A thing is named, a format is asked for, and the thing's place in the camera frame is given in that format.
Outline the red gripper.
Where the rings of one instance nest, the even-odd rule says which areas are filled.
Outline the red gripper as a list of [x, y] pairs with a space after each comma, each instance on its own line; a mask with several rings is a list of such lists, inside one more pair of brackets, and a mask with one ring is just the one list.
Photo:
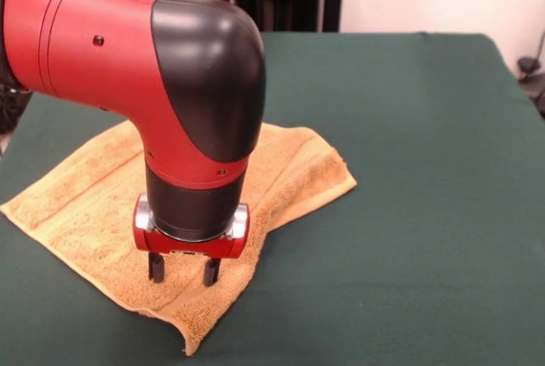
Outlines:
[[205, 264], [203, 284], [211, 287], [218, 281], [221, 259], [237, 259], [243, 252], [250, 234], [250, 209], [240, 203], [227, 228], [219, 237], [204, 241], [184, 241], [161, 232], [156, 226], [147, 195], [141, 193], [133, 213], [133, 238], [138, 250], [148, 253], [148, 279], [164, 281], [165, 264], [161, 254], [182, 252], [210, 257]]

